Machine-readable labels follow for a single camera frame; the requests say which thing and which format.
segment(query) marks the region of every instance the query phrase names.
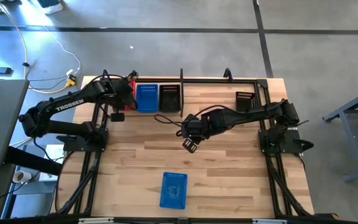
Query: small black bin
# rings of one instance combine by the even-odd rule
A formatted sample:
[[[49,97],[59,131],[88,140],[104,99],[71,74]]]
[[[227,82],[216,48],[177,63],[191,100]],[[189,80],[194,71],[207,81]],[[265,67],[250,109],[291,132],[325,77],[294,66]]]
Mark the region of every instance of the small black bin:
[[[255,93],[236,92],[236,111],[247,111],[255,107]]]
[[[161,112],[180,111],[180,85],[160,85],[158,110]]]

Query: blue basket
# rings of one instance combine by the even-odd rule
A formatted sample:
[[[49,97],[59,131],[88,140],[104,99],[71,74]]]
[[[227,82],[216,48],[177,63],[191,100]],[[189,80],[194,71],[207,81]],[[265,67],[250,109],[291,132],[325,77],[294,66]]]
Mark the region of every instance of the blue basket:
[[[185,209],[187,174],[164,172],[162,178],[160,207]]]
[[[158,111],[158,85],[147,84],[136,87],[137,110],[142,113]]]

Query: wooden table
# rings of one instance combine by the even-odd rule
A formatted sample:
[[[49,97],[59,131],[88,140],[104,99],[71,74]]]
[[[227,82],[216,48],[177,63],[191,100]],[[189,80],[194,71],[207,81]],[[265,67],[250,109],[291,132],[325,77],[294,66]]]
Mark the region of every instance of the wooden table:
[[[85,77],[83,85],[92,78]],[[287,98],[283,79],[267,80],[271,101]],[[236,91],[254,92],[254,87],[249,84],[184,85],[183,119],[189,113],[194,114],[214,104],[234,108]],[[78,106],[73,121],[91,121],[93,108],[93,104]],[[126,111],[124,122],[108,123],[108,146],[102,153],[92,216],[273,217],[265,158],[260,153],[257,140],[258,122],[238,125],[224,134],[213,136],[190,154],[181,146],[184,139],[175,136],[178,127],[158,123],[153,115]],[[169,117],[181,120],[179,114]],[[63,168],[58,188],[60,207],[78,185],[83,156],[84,153],[74,153]],[[290,190],[302,206],[313,213],[301,161],[294,155],[283,154],[282,157]],[[184,210],[159,207],[164,172],[188,174]],[[284,212],[282,193],[278,186],[277,189],[280,208]]]

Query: robotic arm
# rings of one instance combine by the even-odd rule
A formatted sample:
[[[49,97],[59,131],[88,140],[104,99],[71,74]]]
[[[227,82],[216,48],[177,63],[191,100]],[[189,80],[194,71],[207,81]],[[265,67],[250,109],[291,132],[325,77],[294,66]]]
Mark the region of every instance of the robotic arm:
[[[230,130],[237,124],[269,118],[274,118],[276,121],[275,126],[270,128],[267,134],[271,146],[283,141],[285,131],[299,123],[299,117],[293,104],[288,100],[282,100],[278,103],[251,108],[246,112],[234,111],[226,107],[215,109],[203,113],[201,119],[189,114],[182,122],[181,131],[177,133],[177,136],[185,138],[183,147],[190,153],[194,153],[197,145],[211,136]]]
[[[27,136],[35,138],[42,137],[47,133],[72,134],[83,138],[89,138],[90,134],[96,131],[92,122],[73,124],[60,121],[51,121],[50,118],[59,112],[65,111],[83,103],[108,104],[118,111],[125,105],[135,104],[132,96],[133,89],[129,82],[138,77],[133,71],[127,78],[111,80],[94,78],[82,90],[58,98],[49,98],[48,101],[41,101],[35,107],[30,108],[26,114],[19,116],[24,132]]]

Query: concrete floor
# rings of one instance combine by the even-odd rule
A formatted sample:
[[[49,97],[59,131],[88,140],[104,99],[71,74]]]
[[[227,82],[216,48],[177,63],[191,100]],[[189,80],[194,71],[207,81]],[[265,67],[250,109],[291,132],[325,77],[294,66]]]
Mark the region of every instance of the concrete floor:
[[[358,30],[356,0],[259,0],[265,29]],[[97,0],[65,1],[62,12],[45,16],[27,1],[7,3],[19,25],[60,27],[164,27],[256,29],[252,0]],[[12,26],[4,14],[0,26]],[[32,69],[29,79],[60,77],[77,67],[47,32],[23,32]],[[111,73],[220,77],[226,67],[236,77],[266,77],[258,34],[54,32],[53,35],[83,64],[83,75]],[[356,168],[340,121],[325,124],[321,117],[358,95],[358,35],[267,34],[273,75],[284,78],[288,96],[302,120],[304,139],[315,147],[305,153],[306,176],[316,213],[334,212],[358,221],[358,181],[342,176]],[[16,31],[0,31],[0,65],[14,69],[9,78],[22,78],[24,53]],[[56,81],[35,83],[45,88]],[[51,96],[29,90],[22,112]],[[71,120],[73,110],[56,114]],[[15,129],[12,142],[24,138]],[[57,143],[51,136],[40,144]],[[24,213],[20,201],[50,203],[42,195],[18,197],[13,216],[45,213],[45,207]]]

